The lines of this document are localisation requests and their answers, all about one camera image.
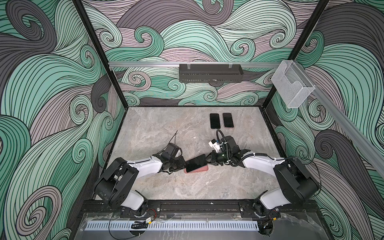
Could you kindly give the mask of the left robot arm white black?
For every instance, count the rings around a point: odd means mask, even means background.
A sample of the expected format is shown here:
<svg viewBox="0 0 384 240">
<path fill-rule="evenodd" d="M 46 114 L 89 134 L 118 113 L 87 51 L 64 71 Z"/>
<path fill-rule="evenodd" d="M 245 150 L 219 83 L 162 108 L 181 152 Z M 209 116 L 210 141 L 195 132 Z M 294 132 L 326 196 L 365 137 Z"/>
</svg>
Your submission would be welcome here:
<svg viewBox="0 0 384 240">
<path fill-rule="evenodd" d="M 184 169 L 185 165 L 182 149 L 168 143 L 147 159 L 129 162 L 116 158 L 96 181 L 94 191 L 111 208 L 126 207 L 143 212 L 146 198 L 132 190 L 135 181 L 157 173 L 171 174 Z"/>
</svg>

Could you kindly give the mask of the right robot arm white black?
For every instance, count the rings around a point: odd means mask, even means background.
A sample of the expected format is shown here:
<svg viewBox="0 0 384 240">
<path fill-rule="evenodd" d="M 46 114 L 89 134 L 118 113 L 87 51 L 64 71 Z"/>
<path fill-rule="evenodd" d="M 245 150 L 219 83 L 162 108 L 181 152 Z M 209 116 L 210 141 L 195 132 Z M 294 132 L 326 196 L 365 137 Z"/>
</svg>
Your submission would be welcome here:
<svg viewBox="0 0 384 240">
<path fill-rule="evenodd" d="M 298 157 L 272 158 L 264 153 L 241 150 L 231 136 L 213 139 L 209 146 L 213 148 L 207 157 L 210 165 L 255 169 L 277 179 L 277 189 L 265 191 L 255 199 L 254 208 L 258 215 L 265 215 L 279 206 L 302 205 L 320 190 L 320 183 Z"/>
</svg>

